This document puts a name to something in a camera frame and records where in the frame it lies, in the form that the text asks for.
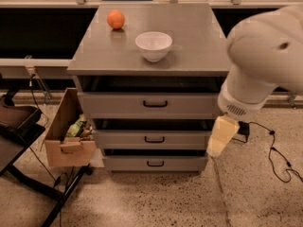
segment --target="black handle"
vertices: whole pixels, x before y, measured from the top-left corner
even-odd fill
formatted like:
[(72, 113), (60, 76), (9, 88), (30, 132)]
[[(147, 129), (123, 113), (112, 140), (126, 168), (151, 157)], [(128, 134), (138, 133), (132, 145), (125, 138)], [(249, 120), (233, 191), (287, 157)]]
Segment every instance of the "black handle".
[(165, 108), (168, 104), (167, 100), (165, 100), (163, 104), (148, 104), (146, 100), (143, 100), (143, 106), (147, 108)]
[(161, 144), (165, 141), (165, 137), (162, 136), (161, 139), (149, 139), (147, 136), (144, 137), (144, 140), (146, 143), (156, 143), (156, 144)]
[(164, 161), (160, 162), (160, 163), (150, 163), (150, 161), (147, 161), (146, 163), (148, 166), (150, 167), (161, 167), (164, 165)]

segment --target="cardboard box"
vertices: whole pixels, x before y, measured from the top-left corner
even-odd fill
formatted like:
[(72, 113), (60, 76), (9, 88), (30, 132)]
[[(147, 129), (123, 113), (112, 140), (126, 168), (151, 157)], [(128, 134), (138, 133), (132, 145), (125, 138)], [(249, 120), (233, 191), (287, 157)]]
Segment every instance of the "cardboard box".
[(90, 163), (96, 150), (95, 142), (80, 141), (79, 137), (65, 137), (70, 125), (82, 113), (77, 89), (67, 88), (45, 137), (49, 166), (87, 166)]

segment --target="white bowl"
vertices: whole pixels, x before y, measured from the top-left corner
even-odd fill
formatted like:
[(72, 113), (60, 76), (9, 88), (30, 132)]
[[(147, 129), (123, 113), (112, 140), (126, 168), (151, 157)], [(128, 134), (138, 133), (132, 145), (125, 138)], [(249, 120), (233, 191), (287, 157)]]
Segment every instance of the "white bowl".
[(135, 44), (146, 60), (156, 62), (168, 54), (172, 38), (161, 32), (146, 32), (135, 38)]

